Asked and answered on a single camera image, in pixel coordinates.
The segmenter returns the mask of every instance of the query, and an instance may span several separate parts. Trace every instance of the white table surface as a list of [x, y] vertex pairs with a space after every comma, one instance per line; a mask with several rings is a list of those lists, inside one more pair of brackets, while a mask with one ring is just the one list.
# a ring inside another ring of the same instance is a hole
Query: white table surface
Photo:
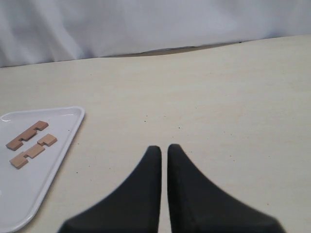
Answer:
[[37, 215], [20, 233], [57, 232], [65, 219], [113, 191], [148, 145], [162, 149], [159, 232], [171, 232], [171, 143], [289, 233], [311, 232], [310, 35], [1, 68], [0, 97], [0, 115], [73, 105], [86, 110]]

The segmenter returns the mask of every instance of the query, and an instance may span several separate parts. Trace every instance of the white fabric backdrop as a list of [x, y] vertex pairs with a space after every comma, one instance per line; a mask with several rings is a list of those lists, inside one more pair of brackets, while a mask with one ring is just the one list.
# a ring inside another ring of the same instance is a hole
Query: white fabric backdrop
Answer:
[[2, 0], [0, 67], [307, 33], [310, 0]]

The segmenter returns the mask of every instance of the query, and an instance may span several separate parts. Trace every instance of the wooden piece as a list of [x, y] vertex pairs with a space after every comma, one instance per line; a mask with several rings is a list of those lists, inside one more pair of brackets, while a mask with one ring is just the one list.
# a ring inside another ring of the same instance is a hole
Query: wooden piece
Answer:
[[6, 147], [11, 150], [16, 151], [18, 148], [20, 148], [23, 145], [22, 140], [28, 141], [30, 138], [36, 135], [37, 130], [42, 131], [48, 126], [49, 124], [47, 122], [40, 120], [36, 124], [28, 128], [27, 130], [25, 130], [24, 132], [22, 132], [19, 136], [14, 138], [11, 142], [6, 144]]
[[57, 138], [48, 133], [38, 141], [38, 144], [41, 146], [47, 145], [49, 147], [53, 145], [55, 142], [57, 142]]
[[30, 158], [35, 158], [37, 155], [39, 155], [41, 152], [45, 150], [44, 147], [40, 146], [39, 144], [35, 144], [33, 147], [30, 147], [26, 152], [24, 157], [26, 158], [27, 156]]
[[28, 163], [28, 160], [24, 157], [25, 153], [22, 152], [19, 155], [15, 156], [13, 159], [10, 160], [10, 163], [16, 167], [17, 169], [20, 169], [25, 164]]

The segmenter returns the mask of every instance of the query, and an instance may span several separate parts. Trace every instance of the plastic tray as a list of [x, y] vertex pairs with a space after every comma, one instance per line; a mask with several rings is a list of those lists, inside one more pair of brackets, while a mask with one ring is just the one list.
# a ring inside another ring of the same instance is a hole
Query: plastic tray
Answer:
[[[0, 233], [17, 231], [38, 211], [53, 178], [83, 120], [81, 107], [43, 109], [8, 113], [0, 117]], [[16, 151], [5, 145], [42, 120], [49, 124]], [[26, 151], [46, 134], [58, 141], [17, 170], [10, 159]]]

